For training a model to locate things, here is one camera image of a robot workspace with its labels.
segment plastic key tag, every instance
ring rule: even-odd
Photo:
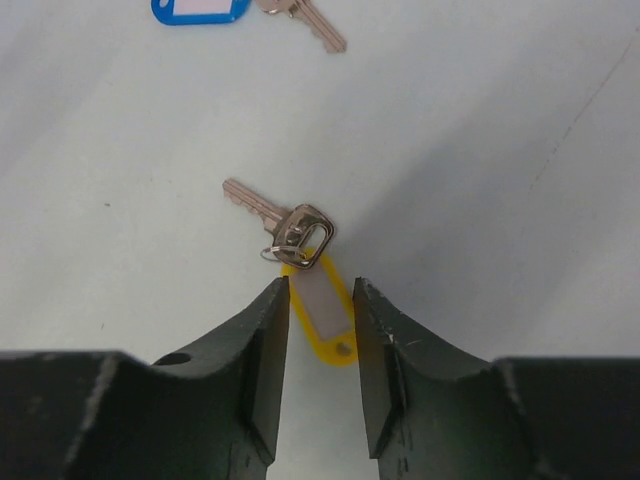
[[[337,367],[355,362],[353,302],[331,259],[323,254],[310,270],[284,265],[282,275],[289,277],[293,310],[316,355]]]
[[[151,10],[165,25],[232,23],[249,7],[251,0],[151,0]]]

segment brass key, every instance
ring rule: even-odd
[[[331,25],[331,23],[313,5],[311,0],[256,0],[260,8],[269,14],[286,12],[291,18],[297,18],[306,23],[314,35],[324,43],[329,53],[347,51],[347,41]]]

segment silver key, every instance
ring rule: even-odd
[[[256,0],[260,8],[269,13],[287,12],[291,18],[297,18],[311,27],[311,31],[324,43],[329,53],[347,51],[347,41],[331,23],[311,3],[311,0]]]
[[[222,189],[233,203],[244,205],[262,219],[264,229],[273,235],[272,246],[264,251],[272,253],[287,265],[303,270],[313,267],[335,233],[333,222],[311,205],[298,205],[293,210],[287,210],[232,179],[225,180]],[[324,237],[308,255],[304,248],[317,229],[324,231]]]
[[[282,221],[291,215],[291,210],[275,206],[257,193],[233,179],[225,180],[222,184],[224,195],[236,205],[244,205],[251,213],[262,219],[264,229],[276,236]]]

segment key ring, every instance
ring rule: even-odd
[[[308,259],[307,254],[304,253],[300,247],[295,247],[293,245],[274,245],[272,247],[267,247],[262,251],[260,251],[260,256],[263,259],[265,259],[267,262],[280,263],[281,260],[278,260],[275,257],[272,258],[267,256],[269,254],[273,255],[274,253],[278,253],[278,252],[293,253],[303,262]]]

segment yellow key tag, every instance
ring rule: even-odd
[[[310,270],[284,265],[282,276],[289,277],[291,305],[320,360],[336,367],[355,362],[353,302],[331,259],[323,254]]]

